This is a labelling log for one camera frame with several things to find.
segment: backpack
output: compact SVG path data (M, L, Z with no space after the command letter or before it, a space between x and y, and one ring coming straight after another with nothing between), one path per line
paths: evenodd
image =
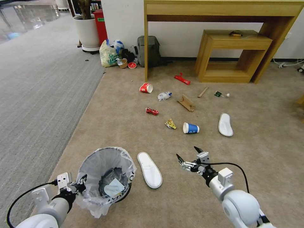
M149 67L156 67L161 64L161 55L159 54L159 42L155 36L148 36L148 60ZM140 36L137 39L137 50L135 53L138 55L138 62L141 67L145 67L145 37Z

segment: red object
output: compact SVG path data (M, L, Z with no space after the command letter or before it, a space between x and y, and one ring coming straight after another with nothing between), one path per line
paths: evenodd
M183 83L185 83L185 84L187 84L187 85L190 85L190 81L183 78L183 73L180 73L180 75L176 75L174 78L183 82Z
M96 10L93 14L95 16L99 43L101 45L104 40L108 39L107 30L105 28L104 13L102 12L102 9L99 9Z
M130 63L128 64L128 67L129 67L130 69L134 69L134 68L136 68L136 63L130 62Z
M157 115L158 115L158 111L155 110L155 109L151 109L151 108L146 108L146 113L151 113L151 114L153 114L154 116L157 116Z
M139 88L140 92L146 92L146 93L151 93L153 91L153 85L151 85L150 83L144 83L140 88Z

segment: potted plant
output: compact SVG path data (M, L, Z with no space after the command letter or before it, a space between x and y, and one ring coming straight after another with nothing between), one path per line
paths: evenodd
M91 16L91 0L77 0L81 16L75 16L76 29L82 50L94 52L100 48L95 18Z

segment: red lid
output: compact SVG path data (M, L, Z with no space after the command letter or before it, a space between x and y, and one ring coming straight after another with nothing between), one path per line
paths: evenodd
M130 69L134 69L134 68L136 68L136 63L130 62L130 63L128 64L128 67L129 67Z

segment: black cable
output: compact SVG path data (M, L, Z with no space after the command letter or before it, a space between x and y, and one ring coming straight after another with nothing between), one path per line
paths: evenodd
M27 190L26 192L22 193L17 199L15 199L15 201L14 201L14 202L12 203L12 205L9 207L9 211L7 212L7 215L6 215L6 222L7 222L7 224L9 225L10 228L15 228L15 227L10 223L10 213L11 213L11 210L12 210L13 206L15 205L15 203L16 203L21 197L23 197L25 194L27 194L27 193L29 193L29 192L31 192L31 191L33 191L33 190L39 188L39 187L45 186L45 185L47 185L47 184L52 184L52 185L57 186L57 185L58 185L57 179L54 180L54 181L52 181L52 182L45 183L45 184L41 184L41 185L38 185L38 186L36 186L36 187L34 187L34 188L31 188L30 190Z
M246 174L245 174L244 170L239 165L231 163L231 162L216 162L216 163L204 163L204 162L201 162L201 164L203 164L203 165L234 165L234 166L238 167L242 171L242 173L244 175L245 182L246 182L247 192L249 193L249 187L248 187L248 181L247 181Z

